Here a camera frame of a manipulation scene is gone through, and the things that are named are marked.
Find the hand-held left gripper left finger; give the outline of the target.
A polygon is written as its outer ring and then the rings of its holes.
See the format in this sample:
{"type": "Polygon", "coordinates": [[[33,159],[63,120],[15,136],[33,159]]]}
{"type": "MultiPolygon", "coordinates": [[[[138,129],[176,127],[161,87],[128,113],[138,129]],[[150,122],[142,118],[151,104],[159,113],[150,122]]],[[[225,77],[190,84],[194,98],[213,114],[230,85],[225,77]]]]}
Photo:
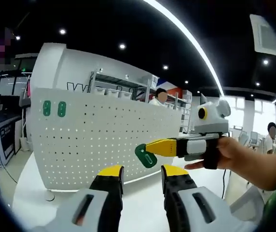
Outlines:
{"type": "Polygon", "coordinates": [[[55,218],[33,232],[117,232],[123,209],[124,167],[102,169],[89,188],[63,202],[55,218]]]}

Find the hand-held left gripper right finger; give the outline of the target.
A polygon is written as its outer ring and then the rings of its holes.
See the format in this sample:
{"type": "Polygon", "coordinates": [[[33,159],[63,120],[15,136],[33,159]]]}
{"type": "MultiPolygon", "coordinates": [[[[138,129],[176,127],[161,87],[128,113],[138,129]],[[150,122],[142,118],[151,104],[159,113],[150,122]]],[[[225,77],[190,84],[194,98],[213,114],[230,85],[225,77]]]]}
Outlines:
{"type": "Polygon", "coordinates": [[[164,209],[171,232],[253,232],[256,225],[241,221],[226,202],[206,187],[197,187],[188,172],[162,165],[164,209]]]}

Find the person's right hand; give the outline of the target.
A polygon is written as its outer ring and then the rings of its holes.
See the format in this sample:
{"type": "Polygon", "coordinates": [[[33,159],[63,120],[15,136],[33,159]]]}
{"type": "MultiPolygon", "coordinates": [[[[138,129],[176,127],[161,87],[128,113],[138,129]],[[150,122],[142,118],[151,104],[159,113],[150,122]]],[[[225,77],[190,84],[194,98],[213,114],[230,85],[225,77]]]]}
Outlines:
{"type": "Polygon", "coordinates": [[[221,137],[217,149],[220,156],[215,169],[229,169],[243,178],[248,178],[252,150],[231,137],[221,137]]]}

